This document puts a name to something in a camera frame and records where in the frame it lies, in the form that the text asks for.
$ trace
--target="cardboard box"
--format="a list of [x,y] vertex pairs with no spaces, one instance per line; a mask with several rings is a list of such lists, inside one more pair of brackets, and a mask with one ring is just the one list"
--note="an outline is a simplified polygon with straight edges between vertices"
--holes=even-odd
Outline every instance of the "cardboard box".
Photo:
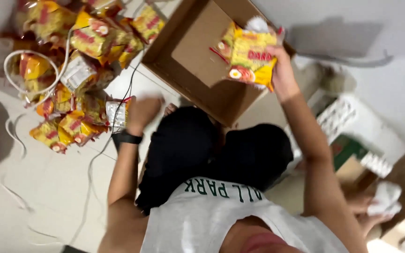
[[[223,80],[228,65],[209,50],[234,20],[240,26],[262,13],[248,0],[185,0],[143,57],[142,63],[183,97],[231,127],[263,92]],[[291,56],[294,50],[284,45]]]

